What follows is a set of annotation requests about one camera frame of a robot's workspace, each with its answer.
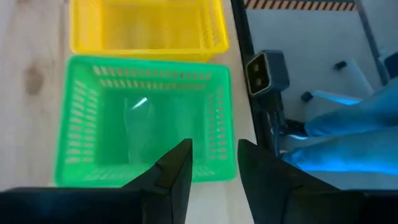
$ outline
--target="green plastic basket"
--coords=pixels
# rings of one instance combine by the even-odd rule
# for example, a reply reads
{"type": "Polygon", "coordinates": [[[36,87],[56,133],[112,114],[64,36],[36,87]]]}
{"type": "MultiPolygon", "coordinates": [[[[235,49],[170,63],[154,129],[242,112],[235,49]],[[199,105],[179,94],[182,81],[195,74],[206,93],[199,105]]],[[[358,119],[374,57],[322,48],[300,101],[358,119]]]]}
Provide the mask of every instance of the green plastic basket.
{"type": "Polygon", "coordinates": [[[235,176],[229,70],[221,65],[74,56],[55,183],[119,187],[193,139],[193,181],[235,176]]]}

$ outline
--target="wood grain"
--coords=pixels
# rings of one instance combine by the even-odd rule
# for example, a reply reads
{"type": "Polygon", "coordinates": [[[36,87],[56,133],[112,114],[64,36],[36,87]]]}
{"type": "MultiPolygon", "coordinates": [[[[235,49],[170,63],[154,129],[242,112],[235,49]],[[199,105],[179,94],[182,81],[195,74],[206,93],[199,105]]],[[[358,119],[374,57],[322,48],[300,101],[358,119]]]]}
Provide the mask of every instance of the wood grain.
{"type": "MultiPolygon", "coordinates": [[[[0,190],[46,186],[52,169],[68,46],[68,1],[18,0],[0,38],[0,190]]],[[[211,62],[231,70],[238,139],[256,142],[229,0],[224,0],[230,48],[211,62]]],[[[192,186],[186,223],[253,223],[237,170],[231,182],[192,186]]]]}

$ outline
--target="basket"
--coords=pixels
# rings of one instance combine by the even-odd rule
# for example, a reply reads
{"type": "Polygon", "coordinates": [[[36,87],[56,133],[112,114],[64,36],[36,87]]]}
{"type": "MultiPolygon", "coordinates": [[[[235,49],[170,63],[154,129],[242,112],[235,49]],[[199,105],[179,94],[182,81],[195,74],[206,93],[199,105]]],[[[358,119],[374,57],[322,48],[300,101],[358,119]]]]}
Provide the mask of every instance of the basket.
{"type": "Polygon", "coordinates": [[[233,179],[233,115],[226,67],[90,56],[70,59],[57,185],[120,187],[185,138],[193,139],[193,182],[233,179]]]}
{"type": "Polygon", "coordinates": [[[72,0],[77,54],[207,62],[228,49],[221,0],[72,0]]]}

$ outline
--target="blue jeans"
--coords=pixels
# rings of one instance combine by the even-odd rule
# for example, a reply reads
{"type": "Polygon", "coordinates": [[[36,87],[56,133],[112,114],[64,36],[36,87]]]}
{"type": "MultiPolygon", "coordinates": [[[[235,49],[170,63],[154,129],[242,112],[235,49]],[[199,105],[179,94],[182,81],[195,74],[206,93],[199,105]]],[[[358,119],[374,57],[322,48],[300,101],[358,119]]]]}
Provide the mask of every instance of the blue jeans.
{"type": "Polygon", "coordinates": [[[356,105],[305,123],[305,129],[309,136],[334,138],[283,155],[299,169],[398,174],[398,78],[356,105]]]}

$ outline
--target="yellow and black warning stripe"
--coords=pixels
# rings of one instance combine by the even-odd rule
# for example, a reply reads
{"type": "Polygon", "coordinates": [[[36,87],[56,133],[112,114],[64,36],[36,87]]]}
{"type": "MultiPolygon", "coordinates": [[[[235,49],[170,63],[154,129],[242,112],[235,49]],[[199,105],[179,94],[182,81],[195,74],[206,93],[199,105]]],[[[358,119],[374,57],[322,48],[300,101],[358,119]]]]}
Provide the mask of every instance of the yellow and black warning stripe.
{"type": "Polygon", "coordinates": [[[244,0],[245,9],[356,11],[353,2],[244,0]]]}

